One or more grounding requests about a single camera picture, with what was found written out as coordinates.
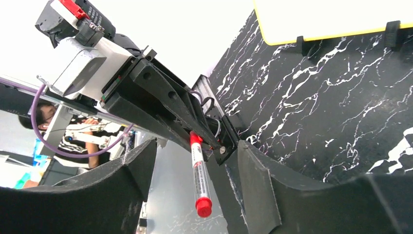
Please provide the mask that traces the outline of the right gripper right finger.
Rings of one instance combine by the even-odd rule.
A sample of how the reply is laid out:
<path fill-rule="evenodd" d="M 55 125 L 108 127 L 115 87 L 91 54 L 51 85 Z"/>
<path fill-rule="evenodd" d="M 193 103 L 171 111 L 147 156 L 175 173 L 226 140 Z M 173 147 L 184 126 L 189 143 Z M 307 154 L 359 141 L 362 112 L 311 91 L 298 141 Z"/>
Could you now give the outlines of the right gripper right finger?
<path fill-rule="evenodd" d="M 251 234 L 410 234 L 413 177 L 367 174 L 339 185 L 306 177 L 238 144 L 245 217 Z"/>

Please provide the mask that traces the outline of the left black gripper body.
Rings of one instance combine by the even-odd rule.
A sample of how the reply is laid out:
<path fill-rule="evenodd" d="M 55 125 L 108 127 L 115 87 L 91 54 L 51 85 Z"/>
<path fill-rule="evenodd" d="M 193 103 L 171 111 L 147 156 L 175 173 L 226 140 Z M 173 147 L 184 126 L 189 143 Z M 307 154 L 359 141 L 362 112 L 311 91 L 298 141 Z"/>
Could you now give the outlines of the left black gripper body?
<path fill-rule="evenodd" d="M 155 101 L 151 101 L 148 94 L 145 94 L 140 88 L 131 80 L 131 71 L 136 66 L 137 62 L 145 59 L 153 64 L 153 59 L 157 53 L 146 47 L 143 52 L 138 52 L 137 56 L 132 55 L 121 65 L 118 71 L 102 89 L 101 105 L 105 109 L 105 104 L 109 98 L 120 95 L 126 100 L 132 102 L 146 113 L 154 116 L 154 113 L 148 112 L 150 107 L 157 106 Z"/>

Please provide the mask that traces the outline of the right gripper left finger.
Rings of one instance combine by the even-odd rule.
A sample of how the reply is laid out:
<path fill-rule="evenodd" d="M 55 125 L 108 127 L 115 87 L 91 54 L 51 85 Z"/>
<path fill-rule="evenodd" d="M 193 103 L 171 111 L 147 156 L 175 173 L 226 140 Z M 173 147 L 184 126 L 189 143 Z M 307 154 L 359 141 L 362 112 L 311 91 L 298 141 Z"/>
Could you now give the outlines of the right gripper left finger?
<path fill-rule="evenodd" d="M 1 188 L 3 234 L 133 234 L 148 200 L 155 139 L 53 186 Z"/>

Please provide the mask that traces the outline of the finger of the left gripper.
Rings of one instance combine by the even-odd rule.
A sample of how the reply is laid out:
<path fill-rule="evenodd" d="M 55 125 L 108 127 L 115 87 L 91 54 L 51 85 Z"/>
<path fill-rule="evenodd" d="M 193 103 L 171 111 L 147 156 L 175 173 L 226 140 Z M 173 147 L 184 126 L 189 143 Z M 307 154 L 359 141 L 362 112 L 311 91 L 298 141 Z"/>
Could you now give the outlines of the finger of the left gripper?
<path fill-rule="evenodd" d="M 189 134 L 174 121 L 157 115 L 152 116 L 120 95 L 109 98 L 105 109 L 112 115 L 171 140 L 190 151 Z"/>
<path fill-rule="evenodd" d="M 221 147 L 195 96 L 151 62 L 145 59 L 138 61 L 131 71 L 131 80 L 157 104 L 148 112 L 154 113 L 155 119 L 167 130 L 161 136 L 185 145 L 189 141 L 188 132 L 194 131 L 211 148 Z"/>

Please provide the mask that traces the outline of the red whiteboard marker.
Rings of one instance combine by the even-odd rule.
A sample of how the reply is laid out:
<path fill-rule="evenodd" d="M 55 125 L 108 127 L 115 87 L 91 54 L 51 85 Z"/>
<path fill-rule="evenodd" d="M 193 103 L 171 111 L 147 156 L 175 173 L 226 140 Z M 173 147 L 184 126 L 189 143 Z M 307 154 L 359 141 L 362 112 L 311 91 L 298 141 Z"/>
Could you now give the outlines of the red whiteboard marker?
<path fill-rule="evenodd" d="M 199 217 L 207 218 L 212 213 L 212 201 L 207 181 L 207 169 L 201 147 L 203 140 L 194 131 L 190 132 L 189 140 L 194 176 L 195 209 Z"/>

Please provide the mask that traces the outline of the yellow framed whiteboard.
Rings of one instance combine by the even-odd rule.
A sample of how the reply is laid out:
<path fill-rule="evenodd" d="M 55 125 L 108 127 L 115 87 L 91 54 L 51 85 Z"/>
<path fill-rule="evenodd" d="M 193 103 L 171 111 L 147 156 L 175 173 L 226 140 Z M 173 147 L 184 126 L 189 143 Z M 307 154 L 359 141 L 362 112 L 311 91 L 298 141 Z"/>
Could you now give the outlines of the yellow framed whiteboard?
<path fill-rule="evenodd" d="M 383 32 L 392 21 L 413 26 L 411 0 L 256 0 L 254 10 L 270 46 Z"/>

